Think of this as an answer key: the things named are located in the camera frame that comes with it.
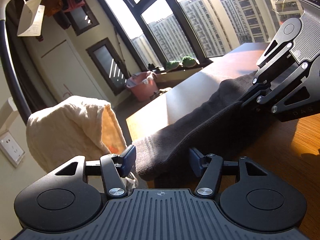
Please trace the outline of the white paper tag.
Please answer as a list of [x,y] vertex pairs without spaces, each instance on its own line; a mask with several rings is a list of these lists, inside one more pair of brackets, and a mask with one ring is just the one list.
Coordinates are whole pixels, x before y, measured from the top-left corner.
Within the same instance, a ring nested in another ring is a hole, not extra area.
[[41,5],[42,0],[24,1],[20,21],[17,29],[17,36],[29,37],[40,36],[45,6]]

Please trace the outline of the white wall socket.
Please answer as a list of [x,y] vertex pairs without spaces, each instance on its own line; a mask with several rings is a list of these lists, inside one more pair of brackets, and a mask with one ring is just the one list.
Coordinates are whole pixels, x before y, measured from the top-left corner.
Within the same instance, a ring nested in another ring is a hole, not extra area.
[[9,97],[1,107],[1,151],[17,167],[25,155],[25,151],[11,135],[9,128],[19,116],[17,107],[12,97]]

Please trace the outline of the green moss pot left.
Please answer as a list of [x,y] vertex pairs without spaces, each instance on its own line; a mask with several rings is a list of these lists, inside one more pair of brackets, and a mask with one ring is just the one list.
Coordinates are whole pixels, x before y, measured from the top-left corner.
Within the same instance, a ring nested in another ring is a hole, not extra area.
[[170,72],[180,67],[179,61],[169,61],[165,64],[165,71]]

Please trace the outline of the pink plastic bucket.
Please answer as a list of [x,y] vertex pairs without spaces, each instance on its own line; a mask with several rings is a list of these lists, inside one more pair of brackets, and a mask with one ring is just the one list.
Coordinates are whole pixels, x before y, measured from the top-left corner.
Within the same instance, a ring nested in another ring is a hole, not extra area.
[[157,74],[152,71],[136,73],[127,79],[125,88],[129,90],[138,101],[147,101],[159,91],[156,79]]

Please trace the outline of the white chair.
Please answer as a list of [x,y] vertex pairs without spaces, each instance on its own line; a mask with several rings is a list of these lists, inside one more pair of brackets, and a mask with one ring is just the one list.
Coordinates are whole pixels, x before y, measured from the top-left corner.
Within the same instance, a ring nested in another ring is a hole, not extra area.
[[130,172],[125,178],[122,178],[122,181],[127,191],[131,191],[139,185],[139,181],[133,172]]

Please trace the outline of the green moss pot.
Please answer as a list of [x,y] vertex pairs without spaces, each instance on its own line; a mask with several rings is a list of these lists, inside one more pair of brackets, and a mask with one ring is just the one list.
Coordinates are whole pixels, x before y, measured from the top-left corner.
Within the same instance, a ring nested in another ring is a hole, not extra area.
[[179,61],[169,61],[165,64],[165,71],[170,72],[180,67]]
[[191,56],[184,56],[183,59],[182,59],[182,66],[184,68],[193,68],[193,67],[196,67],[198,65],[199,64],[198,64],[197,60],[194,59]]

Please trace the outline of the cream towel on chair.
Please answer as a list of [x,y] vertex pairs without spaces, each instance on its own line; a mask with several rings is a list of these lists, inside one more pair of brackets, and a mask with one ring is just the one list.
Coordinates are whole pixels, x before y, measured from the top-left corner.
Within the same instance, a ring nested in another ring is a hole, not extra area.
[[77,95],[29,116],[26,139],[32,157],[47,173],[77,155],[98,160],[120,155],[127,147],[111,103]]

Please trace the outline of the dark grey knit garment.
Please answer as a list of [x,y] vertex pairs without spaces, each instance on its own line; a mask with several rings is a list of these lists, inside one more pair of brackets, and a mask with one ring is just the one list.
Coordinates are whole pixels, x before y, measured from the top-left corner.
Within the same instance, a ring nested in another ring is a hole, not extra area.
[[230,158],[253,144],[274,119],[245,101],[257,89],[254,74],[222,81],[218,90],[191,113],[155,134],[134,141],[136,174],[150,181],[188,176],[189,149]]

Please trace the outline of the dark framed small window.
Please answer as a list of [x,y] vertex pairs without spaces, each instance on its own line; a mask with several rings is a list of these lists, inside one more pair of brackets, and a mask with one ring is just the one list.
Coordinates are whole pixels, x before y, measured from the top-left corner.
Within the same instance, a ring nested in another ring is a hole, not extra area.
[[86,51],[113,94],[120,94],[125,89],[130,73],[111,41],[105,38],[87,48]]

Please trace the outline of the green moss pot right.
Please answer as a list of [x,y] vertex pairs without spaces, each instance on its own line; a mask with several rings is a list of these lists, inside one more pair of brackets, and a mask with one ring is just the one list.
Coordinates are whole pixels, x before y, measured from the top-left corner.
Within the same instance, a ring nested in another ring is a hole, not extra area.
[[184,68],[193,68],[193,67],[196,67],[198,65],[199,64],[198,64],[197,60],[194,59],[191,56],[184,56],[183,59],[182,59],[182,66]]

